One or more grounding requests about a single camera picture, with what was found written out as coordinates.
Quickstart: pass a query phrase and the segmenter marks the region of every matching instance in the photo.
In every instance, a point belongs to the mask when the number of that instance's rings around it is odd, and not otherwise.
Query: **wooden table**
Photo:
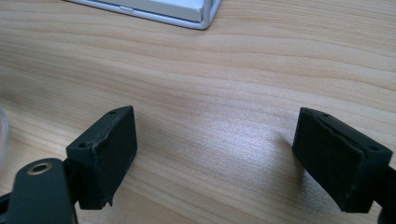
[[[108,110],[134,106],[134,163],[113,207],[78,210],[80,223],[376,223],[376,203],[340,212],[291,144],[306,106],[395,150],[396,2],[223,0],[195,31],[1,0],[0,104],[0,194],[23,165],[65,159]]]

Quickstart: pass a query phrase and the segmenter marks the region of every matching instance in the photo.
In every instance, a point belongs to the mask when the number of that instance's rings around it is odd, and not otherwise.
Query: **black bracket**
[[[111,205],[136,150],[134,109],[106,113],[66,148],[65,161],[34,161],[18,171],[12,192],[0,197],[0,224],[78,223],[74,204]]]
[[[333,116],[301,108],[292,146],[305,170],[348,213],[383,210],[378,223],[396,222],[392,151]]]

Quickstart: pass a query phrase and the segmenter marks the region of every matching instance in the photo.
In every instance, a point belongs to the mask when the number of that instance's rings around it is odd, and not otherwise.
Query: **silver laptop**
[[[153,21],[203,30],[215,17],[221,0],[66,0]]]

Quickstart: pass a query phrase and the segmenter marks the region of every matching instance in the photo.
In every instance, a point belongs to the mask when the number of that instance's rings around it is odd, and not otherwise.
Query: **light wood surface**
[[[376,223],[291,153],[302,106],[396,148],[396,2],[223,0],[195,31],[56,0],[0,0],[0,194],[28,162],[133,105],[139,151],[80,223]],[[392,159],[391,166],[396,166]]]

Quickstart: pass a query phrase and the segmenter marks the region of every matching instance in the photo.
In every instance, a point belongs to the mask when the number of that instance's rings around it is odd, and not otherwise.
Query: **metal ring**
[[[52,163],[50,162],[42,162],[34,165],[27,171],[28,175],[41,175],[46,173],[50,168],[52,168]]]

